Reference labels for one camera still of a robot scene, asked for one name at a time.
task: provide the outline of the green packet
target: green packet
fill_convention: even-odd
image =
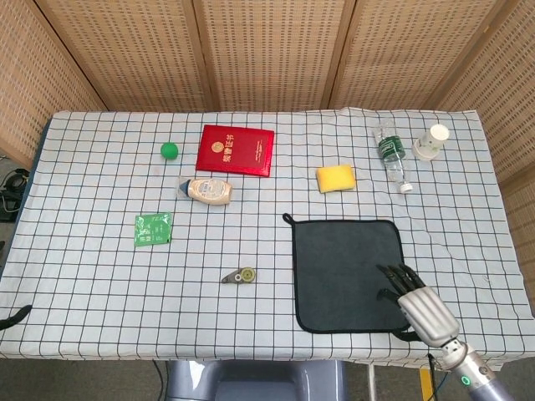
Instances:
[[[167,244],[171,242],[173,220],[171,213],[156,213],[135,217],[135,246]]]

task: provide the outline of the red certificate book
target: red certificate book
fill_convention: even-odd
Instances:
[[[274,139],[267,129],[205,125],[196,169],[269,177]]]

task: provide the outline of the sauce bottle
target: sauce bottle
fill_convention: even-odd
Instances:
[[[227,205],[231,203],[232,186],[213,178],[191,180],[179,177],[176,195],[179,196],[180,192],[208,205]]]

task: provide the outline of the yellow sponge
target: yellow sponge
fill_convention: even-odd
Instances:
[[[321,167],[316,170],[316,178],[322,194],[331,190],[352,190],[357,185],[350,165]]]

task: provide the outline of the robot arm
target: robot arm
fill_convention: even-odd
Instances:
[[[442,367],[461,380],[474,401],[513,401],[477,352],[457,338],[459,323],[432,288],[407,265],[378,268],[398,294],[384,291],[395,297],[420,340],[442,350]]]

